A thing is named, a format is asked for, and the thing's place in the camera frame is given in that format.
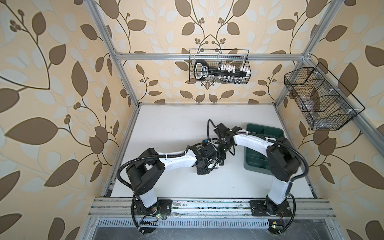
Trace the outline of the green divided plastic tray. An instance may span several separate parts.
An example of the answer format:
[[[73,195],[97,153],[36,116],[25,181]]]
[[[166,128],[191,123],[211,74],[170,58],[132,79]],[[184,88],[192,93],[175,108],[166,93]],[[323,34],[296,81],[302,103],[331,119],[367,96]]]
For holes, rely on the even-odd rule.
[[[246,130],[248,132],[273,139],[278,139],[285,136],[282,129],[264,125],[247,124]],[[263,149],[263,147],[263,143],[258,143],[256,147],[252,148],[245,147],[244,168],[248,171],[256,173],[272,175],[269,162],[266,157],[267,150]]]

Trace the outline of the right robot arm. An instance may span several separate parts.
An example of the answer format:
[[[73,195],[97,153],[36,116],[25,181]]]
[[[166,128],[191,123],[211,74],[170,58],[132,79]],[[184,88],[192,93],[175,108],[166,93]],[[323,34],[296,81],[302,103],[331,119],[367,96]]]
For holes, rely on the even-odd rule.
[[[214,140],[210,137],[210,126],[213,126],[214,132],[218,136],[216,140],[218,153],[213,166],[207,167],[208,171],[212,171],[216,165],[222,164],[226,159],[227,152],[234,155],[235,152],[231,149],[235,146],[246,147],[266,157],[273,175],[273,182],[266,196],[265,204],[260,209],[269,216],[280,216],[283,214],[283,207],[287,203],[287,198],[292,199],[293,210],[288,223],[284,226],[272,224],[269,228],[272,235],[284,234],[293,223],[296,215],[296,199],[290,193],[293,183],[306,177],[309,173],[309,166],[305,158],[284,137],[269,138],[245,131],[240,127],[229,129],[223,124],[215,125],[211,119],[207,121],[207,141],[209,143]]]

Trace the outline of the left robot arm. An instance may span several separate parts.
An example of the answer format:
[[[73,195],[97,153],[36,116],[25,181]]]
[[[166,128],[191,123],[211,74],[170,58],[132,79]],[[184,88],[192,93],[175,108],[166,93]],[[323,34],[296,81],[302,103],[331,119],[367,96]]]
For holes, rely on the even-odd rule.
[[[209,142],[187,146],[174,153],[158,153],[153,148],[139,157],[122,164],[117,170],[117,181],[133,192],[131,217],[138,231],[150,233],[146,226],[155,226],[159,219],[171,212],[170,200],[159,200],[154,187],[165,171],[196,168],[198,175],[206,175],[223,164],[226,153]]]

